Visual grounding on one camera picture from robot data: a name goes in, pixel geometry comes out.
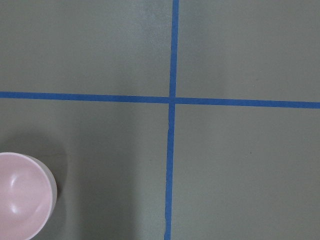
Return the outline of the pink bowl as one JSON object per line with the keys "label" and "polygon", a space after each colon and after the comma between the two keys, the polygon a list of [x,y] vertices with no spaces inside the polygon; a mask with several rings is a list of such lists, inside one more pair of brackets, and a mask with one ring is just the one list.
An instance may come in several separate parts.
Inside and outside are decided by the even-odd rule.
{"label": "pink bowl", "polygon": [[50,169],[20,153],[0,154],[0,238],[30,240],[46,225],[58,198]]}

